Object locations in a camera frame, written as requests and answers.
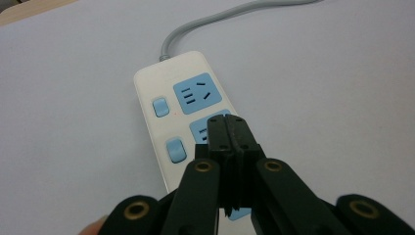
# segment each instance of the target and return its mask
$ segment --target electrical outlet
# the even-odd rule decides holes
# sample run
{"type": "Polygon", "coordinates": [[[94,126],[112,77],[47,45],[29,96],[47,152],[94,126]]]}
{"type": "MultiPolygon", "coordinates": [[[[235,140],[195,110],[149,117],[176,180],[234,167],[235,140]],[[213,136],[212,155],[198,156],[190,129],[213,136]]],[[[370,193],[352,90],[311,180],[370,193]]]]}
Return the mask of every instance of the electrical outlet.
{"type": "MultiPolygon", "coordinates": [[[[134,83],[167,192],[171,192],[194,159],[195,144],[207,141],[207,119],[237,113],[200,52],[141,69],[134,83]]],[[[228,218],[219,210],[218,234],[255,234],[250,217],[244,216],[247,213],[233,211],[228,218]]]]}
{"type": "Polygon", "coordinates": [[[185,115],[192,114],[222,100],[210,75],[204,72],[173,86],[174,92],[185,115]]]}
{"type": "Polygon", "coordinates": [[[195,120],[190,123],[190,130],[197,144],[206,144],[208,141],[208,119],[217,115],[230,115],[228,110],[222,110],[207,117],[195,120]]]}

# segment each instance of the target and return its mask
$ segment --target white power strip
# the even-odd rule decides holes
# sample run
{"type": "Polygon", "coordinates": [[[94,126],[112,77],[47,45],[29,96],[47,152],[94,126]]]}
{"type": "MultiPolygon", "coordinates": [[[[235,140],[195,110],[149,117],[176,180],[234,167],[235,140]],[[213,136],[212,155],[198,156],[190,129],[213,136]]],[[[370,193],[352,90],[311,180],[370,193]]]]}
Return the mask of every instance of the white power strip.
{"type": "MultiPolygon", "coordinates": [[[[167,192],[176,189],[195,144],[206,142],[206,121],[236,115],[206,58],[188,52],[137,71],[134,83],[167,192]]],[[[251,217],[231,221],[220,211],[219,234],[255,234],[251,217]]]]}

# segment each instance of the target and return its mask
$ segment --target power cord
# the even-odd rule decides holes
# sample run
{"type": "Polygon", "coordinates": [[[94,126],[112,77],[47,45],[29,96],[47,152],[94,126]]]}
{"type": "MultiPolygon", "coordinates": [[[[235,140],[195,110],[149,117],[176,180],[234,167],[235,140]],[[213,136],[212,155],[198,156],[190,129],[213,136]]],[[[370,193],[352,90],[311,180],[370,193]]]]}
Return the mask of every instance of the power cord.
{"type": "Polygon", "coordinates": [[[174,40],[174,38],[188,31],[191,31],[197,27],[223,21],[223,20],[235,17],[237,15],[244,14],[244,13],[258,10],[258,9],[271,8],[271,7],[296,6],[296,5],[310,4],[310,3],[319,2],[319,1],[322,1],[322,0],[298,0],[298,1],[257,0],[257,1],[239,5],[237,7],[231,8],[229,10],[223,11],[221,13],[217,13],[209,17],[201,18],[201,19],[183,24],[177,29],[175,29],[173,32],[171,32],[168,35],[168,37],[164,40],[164,43],[162,44],[162,47],[161,47],[161,55],[160,55],[159,60],[162,62],[162,61],[165,61],[171,58],[169,55],[168,49],[172,41],[174,40]]]}

